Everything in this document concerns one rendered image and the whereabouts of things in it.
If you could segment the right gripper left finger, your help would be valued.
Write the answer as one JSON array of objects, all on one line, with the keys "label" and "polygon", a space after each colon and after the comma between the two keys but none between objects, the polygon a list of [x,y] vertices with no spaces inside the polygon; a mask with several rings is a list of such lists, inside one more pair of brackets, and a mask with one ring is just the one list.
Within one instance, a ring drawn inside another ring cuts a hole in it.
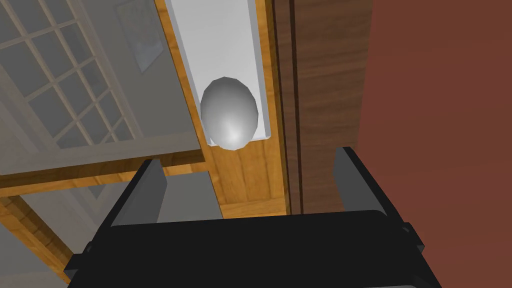
[{"label": "right gripper left finger", "polygon": [[108,226],[156,223],[167,184],[161,161],[145,160],[109,212]]}]

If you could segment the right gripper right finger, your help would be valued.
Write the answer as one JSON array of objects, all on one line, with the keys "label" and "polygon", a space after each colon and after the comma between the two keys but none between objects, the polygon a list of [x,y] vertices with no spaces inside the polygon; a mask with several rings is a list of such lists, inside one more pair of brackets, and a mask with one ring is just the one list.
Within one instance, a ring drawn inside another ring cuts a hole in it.
[{"label": "right gripper right finger", "polygon": [[400,219],[400,213],[353,148],[336,149],[333,177],[345,211],[376,210],[392,220]]}]

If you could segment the silver round door knob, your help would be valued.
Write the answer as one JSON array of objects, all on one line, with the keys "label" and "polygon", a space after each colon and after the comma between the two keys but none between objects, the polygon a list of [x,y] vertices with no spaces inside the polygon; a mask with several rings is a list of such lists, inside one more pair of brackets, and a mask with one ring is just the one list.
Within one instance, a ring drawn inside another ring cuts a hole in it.
[{"label": "silver round door knob", "polygon": [[236,78],[221,77],[204,90],[200,117],[214,144],[236,151],[253,139],[259,112],[256,100],[246,85]]}]

